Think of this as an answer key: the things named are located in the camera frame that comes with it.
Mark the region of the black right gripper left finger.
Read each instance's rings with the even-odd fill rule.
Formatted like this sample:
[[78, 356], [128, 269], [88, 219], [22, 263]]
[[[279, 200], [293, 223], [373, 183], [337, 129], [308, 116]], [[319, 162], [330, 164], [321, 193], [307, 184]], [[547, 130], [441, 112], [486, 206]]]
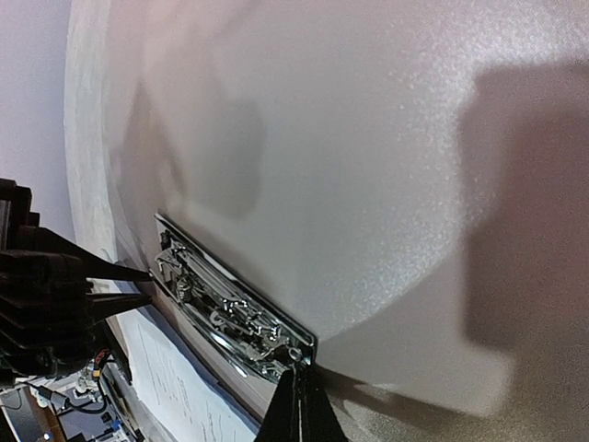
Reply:
[[301, 441], [300, 369], [283, 372], [263, 418], [256, 442]]

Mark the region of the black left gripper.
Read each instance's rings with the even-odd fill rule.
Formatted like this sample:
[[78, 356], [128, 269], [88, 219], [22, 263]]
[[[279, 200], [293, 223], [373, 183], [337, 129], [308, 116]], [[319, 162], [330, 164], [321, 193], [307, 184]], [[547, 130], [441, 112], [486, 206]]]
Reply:
[[89, 294], [84, 278], [149, 282], [40, 225], [32, 191], [1, 181], [1, 375], [61, 378], [95, 353], [96, 324], [152, 303], [147, 294]]

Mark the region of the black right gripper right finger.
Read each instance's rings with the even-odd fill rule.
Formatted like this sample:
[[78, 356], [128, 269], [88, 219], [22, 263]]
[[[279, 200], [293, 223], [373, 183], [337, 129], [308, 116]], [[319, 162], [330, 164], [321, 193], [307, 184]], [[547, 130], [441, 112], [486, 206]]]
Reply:
[[306, 366], [301, 375], [301, 440], [348, 442], [320, 374], [313, 366]]

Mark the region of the pink paper folder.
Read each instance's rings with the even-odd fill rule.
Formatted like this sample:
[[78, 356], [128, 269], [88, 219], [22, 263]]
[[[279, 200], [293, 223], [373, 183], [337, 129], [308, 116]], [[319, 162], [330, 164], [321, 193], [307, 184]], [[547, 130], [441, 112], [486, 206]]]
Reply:
[[584, 1], [114, 1], [110, 200], [318, 337], [352, 441], [588, 437]]

